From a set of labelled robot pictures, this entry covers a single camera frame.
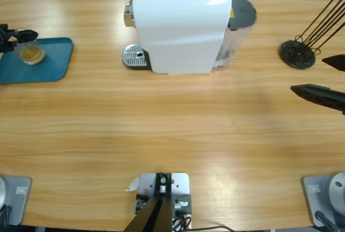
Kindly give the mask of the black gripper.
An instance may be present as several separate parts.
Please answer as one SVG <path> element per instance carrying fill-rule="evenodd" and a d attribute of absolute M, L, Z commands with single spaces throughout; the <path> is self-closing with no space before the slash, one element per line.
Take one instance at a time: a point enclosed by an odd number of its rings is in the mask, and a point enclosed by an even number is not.
<path fill-rule="evenodd" d="M 1 32 L 1 42 L 0 42 L 0 52 L 12 52 L 15 50 L 15 47 L 18 43 L 28 43 L 34 41 L 38 37 L 38 33 L 33 30 L 13 30 L 9 29 L 7 24 L 0 24 L 0 32 Z M 15 37 L 17 39 L 14 41 L 10 41 L 11 37 Z"/>

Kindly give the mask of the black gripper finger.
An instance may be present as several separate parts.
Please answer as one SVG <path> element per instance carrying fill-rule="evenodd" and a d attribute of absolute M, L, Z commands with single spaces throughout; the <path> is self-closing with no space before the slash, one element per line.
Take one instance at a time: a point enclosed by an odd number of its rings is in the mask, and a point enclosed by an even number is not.
<path fill-rule="evenodd" d="M 345 71 L 345 55 L 344 54 L 339 54 L 339 55 L 323 58 L 322 62 L 332 66 L 338 71 L 342 71 L 342 72 Z"/>
<path fill-rule="evenodd" d="M 320 106 L 340 111 L 344 115 L 344 93 L 314 84 L 290 87 L 297 96 Z"/>

